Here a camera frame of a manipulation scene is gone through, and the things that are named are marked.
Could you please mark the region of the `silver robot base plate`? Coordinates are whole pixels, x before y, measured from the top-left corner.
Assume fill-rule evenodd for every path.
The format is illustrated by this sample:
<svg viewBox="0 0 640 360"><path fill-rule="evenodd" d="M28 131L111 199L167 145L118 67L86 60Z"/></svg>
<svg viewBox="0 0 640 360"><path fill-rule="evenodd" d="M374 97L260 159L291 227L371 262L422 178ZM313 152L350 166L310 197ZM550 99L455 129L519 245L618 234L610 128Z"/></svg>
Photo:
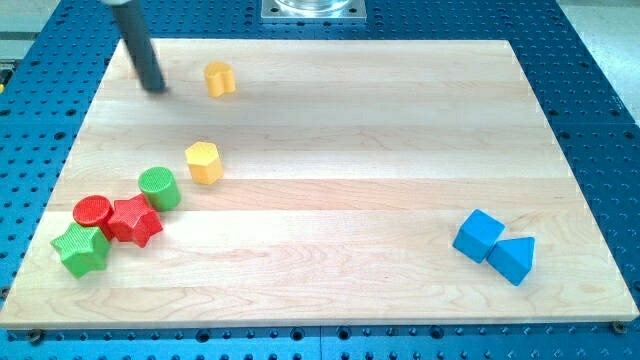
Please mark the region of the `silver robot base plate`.
<svg viewBox="0 0 640 360"><path fill-rule="evenodd" d="M364 20L365 0L262 0L260 15L271 22Z"/></svg>

